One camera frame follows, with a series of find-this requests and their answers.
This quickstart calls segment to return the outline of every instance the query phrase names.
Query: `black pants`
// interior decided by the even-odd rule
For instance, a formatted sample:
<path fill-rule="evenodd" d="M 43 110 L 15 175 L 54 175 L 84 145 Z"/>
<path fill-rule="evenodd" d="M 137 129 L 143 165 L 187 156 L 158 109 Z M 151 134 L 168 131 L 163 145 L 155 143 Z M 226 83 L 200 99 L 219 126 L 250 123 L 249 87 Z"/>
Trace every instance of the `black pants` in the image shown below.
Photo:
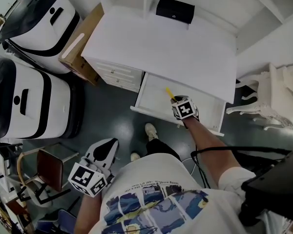
<path fill-rule="evenodd" d="M 151 154 L 171 154 L 177 159 L 180 159 L 179 155 L 172 150 L 165 143 L 161 142 L 159 139 L 155 138 L 146 144 L 147 155 Z"/>

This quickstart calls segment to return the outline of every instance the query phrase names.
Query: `person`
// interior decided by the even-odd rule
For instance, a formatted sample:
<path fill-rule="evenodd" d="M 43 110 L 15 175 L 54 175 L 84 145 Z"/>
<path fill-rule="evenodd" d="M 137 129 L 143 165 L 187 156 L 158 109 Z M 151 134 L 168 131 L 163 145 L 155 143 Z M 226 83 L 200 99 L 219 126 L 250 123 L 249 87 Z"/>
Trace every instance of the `person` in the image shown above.
<path fill-rule="evenodd" d="M 182 121 L 199 150 L 225 146 L 199 122 L 198 111 Z M 155 127 L 147 123 L 145 130 L 149 138 L 147 155 L 140 158 L 132 153 L 133 162 L 119 171 L 104 196 L 84 196 L 76 234 L 282 232 L 282 217 L 272 212 L 263 213 L 262 224 L 256 228 L 244 227 L 239 221 L 245 199 L 241 185 L 255 174 L 242 168 L 230 150 L 201 153 L 202 162 L 218 185 L 218 190 L 204 189 L 178 154 L 158 139 Z"/>

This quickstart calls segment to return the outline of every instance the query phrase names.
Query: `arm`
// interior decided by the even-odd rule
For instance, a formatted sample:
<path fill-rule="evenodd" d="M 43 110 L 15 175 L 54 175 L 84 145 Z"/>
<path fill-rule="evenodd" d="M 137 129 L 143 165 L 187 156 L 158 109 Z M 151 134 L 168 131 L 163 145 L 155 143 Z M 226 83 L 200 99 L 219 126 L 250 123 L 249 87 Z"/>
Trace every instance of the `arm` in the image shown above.
<path fill-rule="evenodd" d="M 208 147 L 226 146 L 219 138 L 213 135 L 194 117 L 183 119 L 183 123 L 188 127 L 194 142 L 199 150 Z M 201 158 L 207 166 L 213 180 L 218 185 L 220 176 L 231 167 L 241 167 L 235 159 L 232 151 L 208 151 L 201 153 Z"/>
<path fill-rule="evenodd" d="M 95 197 L 87 195 L 83 197 L 74 229 L 75 234 L 88 234 L 91 231 L 100 219 L 101 204 L 101 194 Z"/>

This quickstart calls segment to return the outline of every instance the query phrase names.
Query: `white sneaker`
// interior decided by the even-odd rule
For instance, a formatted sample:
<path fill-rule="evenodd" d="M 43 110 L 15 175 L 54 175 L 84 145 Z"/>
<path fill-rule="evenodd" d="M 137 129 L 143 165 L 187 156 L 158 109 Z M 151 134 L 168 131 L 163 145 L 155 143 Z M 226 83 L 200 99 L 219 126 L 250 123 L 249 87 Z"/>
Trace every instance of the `white sneaker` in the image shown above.
<path fill-rule="evenodd" d="M 156 128 L 151 123 L 146 124 L 145 130 L 149 141 L 158 138 Z"/>
<path fill-rule="evenodd" d="M 131 153 L 131 155 L 130 155 L 131 162 L 134 162 L 134 161 L 136 161 L 137 159 L 140 159 L 140 158 L 141 158 L 140 155 L 137 154 L 137 153 Z"/>

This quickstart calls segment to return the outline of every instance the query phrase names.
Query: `white cabinet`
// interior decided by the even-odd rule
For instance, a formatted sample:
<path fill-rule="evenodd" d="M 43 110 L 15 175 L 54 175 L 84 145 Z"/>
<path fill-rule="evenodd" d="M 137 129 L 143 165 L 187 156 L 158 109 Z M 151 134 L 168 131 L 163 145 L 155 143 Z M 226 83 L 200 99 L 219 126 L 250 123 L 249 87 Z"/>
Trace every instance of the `white cabinet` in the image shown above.
<path fill-rule="evenodd" d="M 226 106 L 223 100 L 209 96 L 181 83 L 149 73 L 146 73 L 144 76 L 136 104 L 130 107 L 131 110 L 183 125 L 182 121 L 177 120 L 173 115 L 166 87 L 170 88 L 174 95 L 187 95 L 191 97 L 199 109 L 200 122 L 213 134 L 223 136 L 220 132 Z"/>
<path fill-rule="evenodd" d="M 139 92 L 143 71 L 87 56 L 84 58 L 107 84 Z"/>

